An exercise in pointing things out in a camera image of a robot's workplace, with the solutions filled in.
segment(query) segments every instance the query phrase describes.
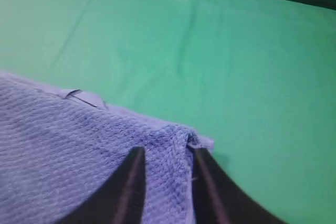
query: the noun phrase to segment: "green surface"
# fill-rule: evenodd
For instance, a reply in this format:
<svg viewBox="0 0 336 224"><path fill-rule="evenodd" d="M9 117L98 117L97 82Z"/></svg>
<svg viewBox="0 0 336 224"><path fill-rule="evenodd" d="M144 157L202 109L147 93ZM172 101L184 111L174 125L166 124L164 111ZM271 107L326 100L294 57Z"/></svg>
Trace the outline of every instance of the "green surface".
<svg viewBox="0 0 336 224"><path fill-rule="evenodd" d="M336 12L282 0L0 0L1 67L195 127L254 199L336 223Z"/></svg>

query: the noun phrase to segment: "green fabric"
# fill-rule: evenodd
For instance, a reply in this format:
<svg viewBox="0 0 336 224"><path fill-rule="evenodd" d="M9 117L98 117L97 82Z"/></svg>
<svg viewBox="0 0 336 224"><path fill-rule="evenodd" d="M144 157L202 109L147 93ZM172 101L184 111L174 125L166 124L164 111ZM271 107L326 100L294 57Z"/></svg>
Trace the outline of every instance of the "green fabric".
<svg viewBox="0 0 336 224"><path fill-rule="evenodd" d="M336 223L336 12L282 0L0 0L1 67L195 127L292 224Z"/></svg>

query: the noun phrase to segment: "blue towel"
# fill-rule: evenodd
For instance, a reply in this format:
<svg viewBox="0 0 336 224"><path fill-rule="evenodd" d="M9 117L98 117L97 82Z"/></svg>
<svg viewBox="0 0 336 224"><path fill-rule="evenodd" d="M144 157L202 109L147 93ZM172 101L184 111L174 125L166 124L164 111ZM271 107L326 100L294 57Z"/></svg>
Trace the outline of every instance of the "blue towel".
<svg viewBox="0 0 336 224"><path fill-rule="evenodd" d="M143 223L183 223L191 209L185 126L83 106L0 77L0 223L48 224L71 212L134 146L146 149Z"/></svg>

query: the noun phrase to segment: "green tablecloth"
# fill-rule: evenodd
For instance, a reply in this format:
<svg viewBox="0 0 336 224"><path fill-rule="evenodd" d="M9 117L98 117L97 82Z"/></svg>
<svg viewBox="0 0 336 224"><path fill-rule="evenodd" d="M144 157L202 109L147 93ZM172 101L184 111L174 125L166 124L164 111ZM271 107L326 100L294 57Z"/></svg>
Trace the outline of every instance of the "green tablecloth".
<svg viewBox="0 0 336 224"><path fill-rule="evenodd" d="M0 67L196 128L294 224L336 223L336 12L282 0L0 0Z"/></svg>

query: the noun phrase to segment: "towel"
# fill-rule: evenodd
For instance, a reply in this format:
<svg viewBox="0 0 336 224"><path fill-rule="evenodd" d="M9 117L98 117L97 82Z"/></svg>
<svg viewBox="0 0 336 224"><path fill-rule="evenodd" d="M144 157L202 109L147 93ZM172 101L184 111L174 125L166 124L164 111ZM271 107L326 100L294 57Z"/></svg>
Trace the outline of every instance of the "towel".
<svg viewBox="0 0 336 224"><path fill-rule="evenodd" d="M143 223L190 220L194 130L84 106L0 77L0 223L48 224L85 201L135 146L146 149Z"/></svg>

